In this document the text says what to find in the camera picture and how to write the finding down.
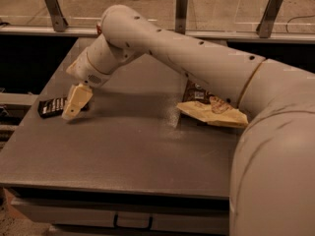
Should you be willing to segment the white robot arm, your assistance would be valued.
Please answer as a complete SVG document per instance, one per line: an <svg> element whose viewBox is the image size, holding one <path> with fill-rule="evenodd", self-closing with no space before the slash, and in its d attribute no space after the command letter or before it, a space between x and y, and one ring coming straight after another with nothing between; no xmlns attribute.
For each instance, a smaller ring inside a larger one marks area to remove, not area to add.
<svg viewBox="0 0 315 236"><path fill-rule="evenodd" d="M100 36L67 69L78 80L62 116L75 118L119 67L150 54L250 115L231 170L230 236L315 236L315 79L259 55L161 29L109 7Z"/></svg>

